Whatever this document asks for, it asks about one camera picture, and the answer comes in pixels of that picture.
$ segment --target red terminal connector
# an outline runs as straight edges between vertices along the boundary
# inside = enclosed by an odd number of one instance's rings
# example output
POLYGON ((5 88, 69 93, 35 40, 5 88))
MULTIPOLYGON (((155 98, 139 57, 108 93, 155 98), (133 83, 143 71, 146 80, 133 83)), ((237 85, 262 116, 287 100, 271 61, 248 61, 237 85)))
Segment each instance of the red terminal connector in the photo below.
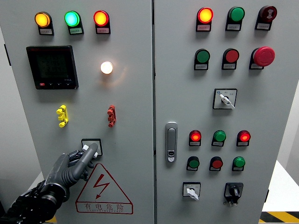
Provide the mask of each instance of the red terminal connector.
POLYGON ((115 106, 114 105, 110 105, 108 111, 108 121, 109 121, 109 127, 113 127, 116 123, 116 113, 115 113, 115 106))

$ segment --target gray metal panel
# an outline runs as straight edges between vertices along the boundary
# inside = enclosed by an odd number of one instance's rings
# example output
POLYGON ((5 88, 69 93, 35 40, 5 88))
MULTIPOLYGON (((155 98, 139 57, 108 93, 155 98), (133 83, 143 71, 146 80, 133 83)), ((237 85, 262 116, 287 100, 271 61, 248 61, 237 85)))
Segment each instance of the gray metal panel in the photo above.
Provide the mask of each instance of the gray metal panel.
POLYGON ((298 1, 215 0, 155 1, 155 68, 157 124, 157 223, 252 224, 258 223, 292 99, 298 83, 298 1), (278 15, 271 31, 255 31, 256 17, 265 5, 278 15), (245 9, 240 32, 225 32, 227 13, 233 6, 245 9), (212 31, 196 33, 201 7, 214 11, 212 31), (270 46, 273 64, 249 70, 251 52, 270 46), (210 54, 209 70, 194 71, 194 54, 210 54), (237 69, 222 71, 223 52, 240 52, 237 69), (212 109, 214 88, 237 88, 233 111, 212 109), (177 161, 165 160, 165 125, 178 124, 177 161), (202 133, 199 148, 188 147, 189 132, 202 133), (213 133, 224 130, 224 147, 211 147, 213 133), (251 133, 249 147, 236 147, 239 131, 251 133), (186 171, 187 159, 197 156, 197 172, 186 171), (221 172, 208 170, 210 159, 220 156, 221 172), (243 172, 232 172, 236 156, 246 160, 243 172), (199 201, 182 197, 182 183, 201 182, 199 201), (224 205, 225 183, 242 182, 243 193, 235 208, 224 205))
POLYGON ((134 205, 133 215, 77 213, 84 181, 71 188, 71 198, 57 212, 59 223, 152 223, 153 106, 151 1, 48 0, 1 1, 0 23, 29 128, 44 175, 63 152, 81 148, 82 138, 101 138, 103 163, 134 205), (77 11, 84 35, 70 36, 64 21, 77 11), (96 35, 93 14, 109 13, 111 35, 96 35), (34 16, 45 11, 55 36, 40 36, 34 16), (78 90, 39 91, 28 63, 30 45, 72 45, 78 90), (102 75, 100 64, 114 70, 102 75), (69 123, 59 128, 56 110, 67 106, 69 123), (117 122, 108 127, 107 110, 116 107, 117 122))

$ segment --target white light bulb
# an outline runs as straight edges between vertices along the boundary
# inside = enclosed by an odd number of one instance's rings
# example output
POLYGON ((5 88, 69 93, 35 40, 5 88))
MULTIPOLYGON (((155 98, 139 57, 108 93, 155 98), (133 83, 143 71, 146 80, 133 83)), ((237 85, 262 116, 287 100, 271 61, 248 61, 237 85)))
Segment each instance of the white light bulb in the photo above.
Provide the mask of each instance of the white light bulb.
POLYGON ((103 62, 101 64, 101 71, 105 74, 110 74, 113 70, 113 65, 111 62, 103 62))

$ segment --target white switch knob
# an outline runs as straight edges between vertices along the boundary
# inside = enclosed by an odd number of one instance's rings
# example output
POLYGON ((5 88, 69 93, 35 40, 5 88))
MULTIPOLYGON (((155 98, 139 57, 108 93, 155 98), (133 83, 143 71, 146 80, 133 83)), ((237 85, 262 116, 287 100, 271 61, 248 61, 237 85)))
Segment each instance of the white switch knob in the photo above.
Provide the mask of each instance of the white switch knob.
POLYGON ((187 193, 190 196, 190 198, 194 199, 195 201, 198 201, 198 195, 195 193, 193 189, 187 188, 187 193))
POLYGON ((230 102, 229 99, 228 99, 227 97, 223 96, 222 94, 219 94, 219 96, 221 97, 221 101, 222 101, 225 105, 229 106, 232 110, 235 108, 234 105, 232 104, 232 102, 230 102))

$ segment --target digital power meter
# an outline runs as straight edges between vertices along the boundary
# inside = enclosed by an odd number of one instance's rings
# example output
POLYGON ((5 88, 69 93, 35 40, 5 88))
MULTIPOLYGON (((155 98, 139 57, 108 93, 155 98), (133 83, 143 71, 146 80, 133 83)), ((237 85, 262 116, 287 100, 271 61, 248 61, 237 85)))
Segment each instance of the digital power meter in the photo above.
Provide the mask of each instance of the digital power meter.
POLYGON ((77 89, 79 87, 71 45, 29 46, 26 50, 38 90, 77 89))

